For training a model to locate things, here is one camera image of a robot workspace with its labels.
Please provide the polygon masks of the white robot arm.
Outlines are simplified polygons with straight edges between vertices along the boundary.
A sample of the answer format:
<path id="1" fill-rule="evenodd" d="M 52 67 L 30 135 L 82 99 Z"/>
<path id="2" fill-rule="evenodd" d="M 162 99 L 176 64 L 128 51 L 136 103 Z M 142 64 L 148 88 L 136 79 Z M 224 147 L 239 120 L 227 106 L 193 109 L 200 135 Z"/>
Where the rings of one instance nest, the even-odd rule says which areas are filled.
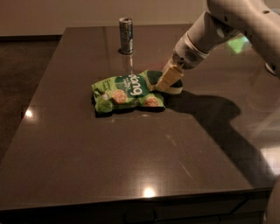
<path id="1" fill-rule="evenodd" d="M 218 45 L 242 34 L 265 62 L 248 94 L 247 104 L 267 113 L 268 122 L 279 115 L 280 16 L 263 0 L 206 0 L 207 11 L 180 38 L 163 68 L 160 83 L 173 84 L 185 70 L 197 67 Z M 264 168 L 264 157 L 229 124 L 230 114 L 238 108 L 231 101 L 211 95 L 184 92 L 167 105 L 178 112 L 193 115 L 212 139 L 236 163 L 250 157 L 240 168 L 250 180 L 254 169 Z"/>

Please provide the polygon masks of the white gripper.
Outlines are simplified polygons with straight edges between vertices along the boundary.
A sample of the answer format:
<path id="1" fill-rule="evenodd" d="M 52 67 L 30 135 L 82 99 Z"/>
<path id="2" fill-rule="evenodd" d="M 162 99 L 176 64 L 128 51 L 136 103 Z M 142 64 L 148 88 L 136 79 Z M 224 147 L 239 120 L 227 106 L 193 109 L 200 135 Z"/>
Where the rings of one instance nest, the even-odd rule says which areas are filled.
<path id="1" fill-rule="evenodd" d="M 208 53 L 199 50 L 190 40 L 188 33 L 186 33 L 175 45 L 173 54 L 163 67 L 163 74 L 159 78 L 155 89 L 161 92 L 167 90 L 183 77 L 182 70 L 195 68 L 207 56 Z"/>

